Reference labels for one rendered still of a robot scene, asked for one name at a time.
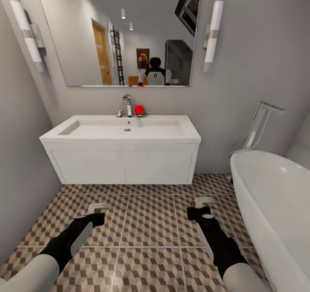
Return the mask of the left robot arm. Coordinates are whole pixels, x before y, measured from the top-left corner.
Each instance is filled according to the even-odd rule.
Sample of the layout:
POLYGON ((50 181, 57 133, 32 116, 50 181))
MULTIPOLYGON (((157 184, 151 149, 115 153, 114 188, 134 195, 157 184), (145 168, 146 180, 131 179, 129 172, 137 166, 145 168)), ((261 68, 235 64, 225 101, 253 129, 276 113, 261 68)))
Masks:
POLYGON ((104 224, 107 203, 90 204, 87 215, 76 217, 69 227, 51 239, 21 271, 0 287, 0 292, 49 292, 69 260, 80 249, 92 229, 104 224))

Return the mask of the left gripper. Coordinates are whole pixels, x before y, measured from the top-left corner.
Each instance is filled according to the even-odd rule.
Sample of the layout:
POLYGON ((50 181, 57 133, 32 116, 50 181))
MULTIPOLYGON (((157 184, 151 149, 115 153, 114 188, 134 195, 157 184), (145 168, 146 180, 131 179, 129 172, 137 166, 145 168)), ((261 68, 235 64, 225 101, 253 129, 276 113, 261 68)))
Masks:
POLYGON ((104 220, 105 220, 105 213, 99 213, 99 214, 91 214, 89 215, 94 219, 94 227, 96 226, 101 226, 104 224, 104 220))

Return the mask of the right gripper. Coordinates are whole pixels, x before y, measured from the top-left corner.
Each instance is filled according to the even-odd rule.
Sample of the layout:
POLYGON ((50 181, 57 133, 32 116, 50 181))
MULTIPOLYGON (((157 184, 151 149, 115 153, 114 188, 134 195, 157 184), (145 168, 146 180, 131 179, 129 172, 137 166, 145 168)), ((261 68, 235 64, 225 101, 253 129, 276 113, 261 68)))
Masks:
POLYGON ((210 207, 209 206, 203 206, 202 208, 187 208, 187 217, 188 220, 196 220, 196 215, 200 212, 208 212, 210 213, 210 207))

